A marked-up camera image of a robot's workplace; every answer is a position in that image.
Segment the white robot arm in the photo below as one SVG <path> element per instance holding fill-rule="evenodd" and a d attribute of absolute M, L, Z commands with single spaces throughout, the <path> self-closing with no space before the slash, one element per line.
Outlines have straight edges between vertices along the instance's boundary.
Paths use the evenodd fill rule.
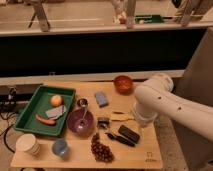
<path fill-rule="evenodd" d="M 159 73 L 139 84 L 134 90 L 133 116 L 142 127 L 164 114 L 194 132 L 213 141 L 213 107 L 202 105 L 172 93 L 170 76 Z"/>

